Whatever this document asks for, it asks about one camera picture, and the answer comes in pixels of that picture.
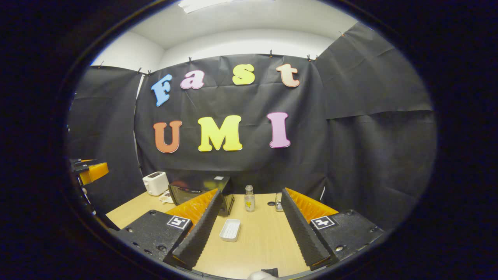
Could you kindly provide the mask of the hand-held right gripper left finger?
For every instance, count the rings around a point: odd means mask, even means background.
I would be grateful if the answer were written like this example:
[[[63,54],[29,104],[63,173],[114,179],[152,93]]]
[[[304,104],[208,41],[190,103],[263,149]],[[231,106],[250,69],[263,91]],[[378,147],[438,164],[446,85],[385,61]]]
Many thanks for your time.
[[[213,189],[167,212],[149,210],[114,235],[147,258],[192,269],[222,203],[221,191]]]

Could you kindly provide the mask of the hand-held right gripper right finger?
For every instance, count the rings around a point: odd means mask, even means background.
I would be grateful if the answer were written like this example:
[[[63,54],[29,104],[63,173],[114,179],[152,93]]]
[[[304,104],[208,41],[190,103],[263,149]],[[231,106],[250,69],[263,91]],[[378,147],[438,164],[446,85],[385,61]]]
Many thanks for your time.
[[[310,270],[352,257],[384,235],[355,210],[340,212],[289,188],[281,194],[283,211]]]

